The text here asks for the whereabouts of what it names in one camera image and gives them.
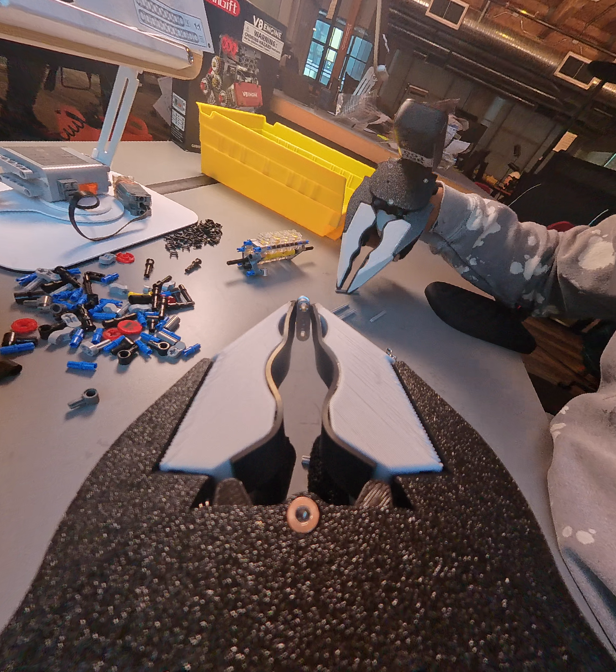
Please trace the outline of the instruction booklet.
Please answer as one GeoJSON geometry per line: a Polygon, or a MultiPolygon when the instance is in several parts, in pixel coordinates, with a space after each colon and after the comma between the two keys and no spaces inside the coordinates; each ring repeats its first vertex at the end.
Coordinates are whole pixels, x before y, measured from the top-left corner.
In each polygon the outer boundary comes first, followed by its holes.
{"type": "Polygon", "coordinates": [[[136,29],[212,53],[203,1],[74,1],[74,5],[136,29]]]}

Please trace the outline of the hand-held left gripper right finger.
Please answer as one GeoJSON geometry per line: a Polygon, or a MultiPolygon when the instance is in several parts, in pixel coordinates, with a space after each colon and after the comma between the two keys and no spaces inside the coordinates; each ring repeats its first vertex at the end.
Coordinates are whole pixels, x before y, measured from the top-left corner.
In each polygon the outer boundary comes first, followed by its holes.
{"type": "Polygon", "coordinates": [[[311,307],[315,363],[327,395],[308,489],[348,504],[371,480],[438,473],[440,455],[401,381],[396,360],[320,304],[311,307]]]}

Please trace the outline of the black toy engine box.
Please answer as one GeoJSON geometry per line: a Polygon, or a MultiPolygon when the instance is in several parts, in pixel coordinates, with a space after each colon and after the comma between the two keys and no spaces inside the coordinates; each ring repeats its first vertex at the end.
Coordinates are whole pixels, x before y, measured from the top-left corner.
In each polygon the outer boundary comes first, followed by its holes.
{"type": "Polygon", "coordinates": [[[205,1],[212,46],[203,48],[200,72],[171,84],[171,139],[201,151],[198,104],[265,113],[287,39],[287,27],[256,1],[205,1]]]}

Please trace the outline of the long wooden table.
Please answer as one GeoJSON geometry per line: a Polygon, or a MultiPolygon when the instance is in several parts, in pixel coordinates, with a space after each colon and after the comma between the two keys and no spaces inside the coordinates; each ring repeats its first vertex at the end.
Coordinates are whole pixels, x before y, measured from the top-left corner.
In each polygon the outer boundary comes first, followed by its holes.
{"type": "Polygon", "coordinates": [[[277,89],[274,90],[267,117],[369,166],[398,156],[396,151],[373,139],[371,134],[337,122],[332,114],[308,107],[277,89]]]}

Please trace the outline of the pile of small coloured connectors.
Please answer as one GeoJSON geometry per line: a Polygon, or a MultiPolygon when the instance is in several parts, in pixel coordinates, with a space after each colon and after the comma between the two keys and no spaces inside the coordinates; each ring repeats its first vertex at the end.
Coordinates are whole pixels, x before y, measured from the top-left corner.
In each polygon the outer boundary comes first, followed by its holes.
{"type": "Polygon", "coordinates": [[[133,288],[119,273],[58,266],[38,268],[16,284],[19,315],[2,337],[0,357],[62,348],[68,370],[95,372],[99,357],[121,370],[137,359],[178,362],[201,352],[179,331],[195,302],[171,275],[133,288]]]}

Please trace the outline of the paned window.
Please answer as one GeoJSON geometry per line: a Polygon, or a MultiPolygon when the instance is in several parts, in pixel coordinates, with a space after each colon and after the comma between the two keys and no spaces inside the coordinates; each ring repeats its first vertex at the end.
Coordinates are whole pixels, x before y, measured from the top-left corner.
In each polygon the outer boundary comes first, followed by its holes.
{"type": "Polygon", "coordinates": [[[342,65],[339,81],[343,85],[346,76],[354,81],[361,80],[365,66],[372,54],[373,44],[369,33],[361,27],[346,38],[346,21],[338,18],[336,26],[330,27],[326,13],[320,11],[313,28],[313,36],[303,68],[303,75],[322,85],[327,85],[334,72],[337,51],[341,44],[347,44],[346,55],[342,65]]]}

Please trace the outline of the clear plastic bags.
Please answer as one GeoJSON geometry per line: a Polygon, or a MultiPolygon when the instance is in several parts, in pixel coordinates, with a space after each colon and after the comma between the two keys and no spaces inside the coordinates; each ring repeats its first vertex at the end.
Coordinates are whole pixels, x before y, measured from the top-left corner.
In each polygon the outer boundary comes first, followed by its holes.
{"type": "MultiPolygon", "coordinates": [[[[432,110],[439,110],[447,115],[442,154],[440,160],[435,163],[435,167],[446,169],[455,165],[457,158],[472,147],[472,144],[467,141],[469,122],[456,115],[458,100],[444,99],[436,102],[418,96],[406,96],[405,100],[432,110]]],[[[401,109],[399,108],[396,113],[384,113],[381,105],[378,87],[371,88],[365,94],[340,93],[337,97],[335,116],[338,122],[355,130],[371,131],[381,143],[397,155],[398,144],[393,123],[401,109]]]]}

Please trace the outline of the grey motor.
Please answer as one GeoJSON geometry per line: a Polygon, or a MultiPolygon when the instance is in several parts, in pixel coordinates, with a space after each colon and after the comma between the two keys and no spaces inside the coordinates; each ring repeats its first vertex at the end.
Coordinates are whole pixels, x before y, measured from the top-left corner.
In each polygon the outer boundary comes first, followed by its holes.
{"type": "Polygon", "coordinates": [[[144,218],[151,214],[152,197],[149,192],[132,177],[114,175],[112,178],[114,196],[126,211],[135,218],[144,218]]]}

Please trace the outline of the pile of small black pins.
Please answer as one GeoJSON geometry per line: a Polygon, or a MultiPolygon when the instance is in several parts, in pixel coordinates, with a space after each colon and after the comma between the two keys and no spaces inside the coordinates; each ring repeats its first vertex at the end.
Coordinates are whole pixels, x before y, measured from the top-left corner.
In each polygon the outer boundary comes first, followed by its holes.
{"type": "Polygon", "coordinates": [[[177,259],[181,251],[190,253],[205,246],[219,245],[222,235],[222,225],[212,219],[206,219],[170,232],[163,241],[169,258],[177,259]]]}

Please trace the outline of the transparent engine block assembly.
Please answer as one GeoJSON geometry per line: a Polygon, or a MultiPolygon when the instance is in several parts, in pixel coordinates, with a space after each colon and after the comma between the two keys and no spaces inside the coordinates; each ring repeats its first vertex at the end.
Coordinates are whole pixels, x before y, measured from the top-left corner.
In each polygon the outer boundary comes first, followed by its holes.
{"type": "Polygon", "coordinates": [[[265,232],[245,240],[237,248],[240,258],[228,260],[227,265],[241,268],[246,276],[267,275],[265,264],[286,261],[312,249],[309,241],[296,230],[265,232]]]}

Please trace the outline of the metal air vent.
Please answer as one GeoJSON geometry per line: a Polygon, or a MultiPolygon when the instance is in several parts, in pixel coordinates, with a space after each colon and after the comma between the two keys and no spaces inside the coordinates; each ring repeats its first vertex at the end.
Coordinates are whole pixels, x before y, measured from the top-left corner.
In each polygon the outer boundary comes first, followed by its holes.
{"type": "Polygon", "coordinates": [[[591,59],[585,56],[568,52],[555,68],[554,76],[572,83],[579,88],[588,90],[595,79],[589,70],[591,62],[591,59]]]}
{"type": "Polygon", "coordinates": [[[426,16],[449,28],[459,29],[470,6],[465,1],[431,1],[426,16]]]}

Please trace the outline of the grey battery box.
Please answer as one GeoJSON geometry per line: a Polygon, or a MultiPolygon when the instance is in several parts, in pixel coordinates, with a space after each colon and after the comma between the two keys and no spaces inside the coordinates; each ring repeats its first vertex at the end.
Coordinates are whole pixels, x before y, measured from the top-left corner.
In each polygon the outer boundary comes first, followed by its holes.
{"type": "Polygon", "coordinates": [[[66,147],[0,147],[0,181],[46,202],[68,201],[78,191],[107,194],[110,169],[66,147]]]}

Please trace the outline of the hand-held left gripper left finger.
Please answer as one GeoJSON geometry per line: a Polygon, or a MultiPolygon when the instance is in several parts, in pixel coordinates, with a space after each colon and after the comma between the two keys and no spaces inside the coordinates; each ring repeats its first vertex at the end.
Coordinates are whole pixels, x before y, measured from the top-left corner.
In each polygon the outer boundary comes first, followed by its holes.
{"type": "Polygon", "coordinates": [[[290,301],[214,359],[161,458],[164,472],[238,479],[254,503],[282,502],[296,453],[285,434],[279,386],[295,337],[290,301]]]}

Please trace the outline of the grey desk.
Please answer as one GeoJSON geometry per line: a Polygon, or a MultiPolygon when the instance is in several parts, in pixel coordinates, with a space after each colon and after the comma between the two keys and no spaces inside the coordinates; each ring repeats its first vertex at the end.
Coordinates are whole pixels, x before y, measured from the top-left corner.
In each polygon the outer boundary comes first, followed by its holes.
{"type": "MultiPolygon", "coordinates": [[[[441,257],[418,243],[359,294],[342,296],[334,291],[339,241],[308,234],[313,251],[247,281],[226,265],[240,243],[261,232],[298,227],[223,185],[189,190],[178,185],[201,174],[201,157],[170,142],[122,142],[112,168],[146,186],[165,183],[168,197],[193,210],[196,220],[211,218],[223,227],[218,246],[177,260],[169,258],[162,239],[153,240],[134,248],[136,262],[118,270],[129,286],[143,285],[145,259],[152,257],[153,278],[172,274],[183,280],[195,308],[180,331],[201,344],[202,357],[214,356],[298,296],[328,308],[349,303],[356,315],[348,323],[381,349],[392,348],[488,442],[561,560],[547,491],[553,453],[548,416],[517,354],[467,337],[432,312],[427,284],[467,286],[441,257]],[[184,273],[195,258],[202,260],[201,268],[184,273]],[[370,323],[382,310],[386,315],[370,323]]],[[[19,315],[12,296],[19,274],[0,269],[0,342],[19,315]]],[[[62,348],[38,348],[16,360],[22,373],[0,384],[0,632],[85,477],[119,434],[193,365],[151,357],[119,372],[103,357],[96,372],[70,372],[62,348]],[[68,408],[91,388],[98,391],[97,405],[68,408]]]]}

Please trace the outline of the black round floor lamp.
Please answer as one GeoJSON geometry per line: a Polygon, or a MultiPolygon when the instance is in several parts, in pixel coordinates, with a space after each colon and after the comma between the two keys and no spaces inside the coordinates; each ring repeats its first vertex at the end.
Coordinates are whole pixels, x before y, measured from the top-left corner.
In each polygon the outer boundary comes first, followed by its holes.
{"type": "Polygon", "coordinates": [[[598,79],[598,83],[589,90],[588,97],[586,98],[584,103],[582,103],[581,107],[579,107],[573,113],[570,119],[565,123],[564,127],[562,127],[560,133],[557,134],[556,138],[550,143],[550,145],[547,147],[544,153],[538,158],[533,168],[531,168],[532,174],[535,174],[536,172],[539,171],[541,164],[543,164],[548,154],[551,151],[553,151],[553,149],[555,148],[557,143],[562,139],[565,133],[570,131],[572,125],[581,116],[584,110],[586,110],[586,108],[592,104],[593,100],[601,91],[601,89],[604,87],[604,85],[606,83],[616,85],[616,63],[611,63],[607,61],[592,61],[588,64],[588,70],[589,74],[593,78],[598,79]]]}

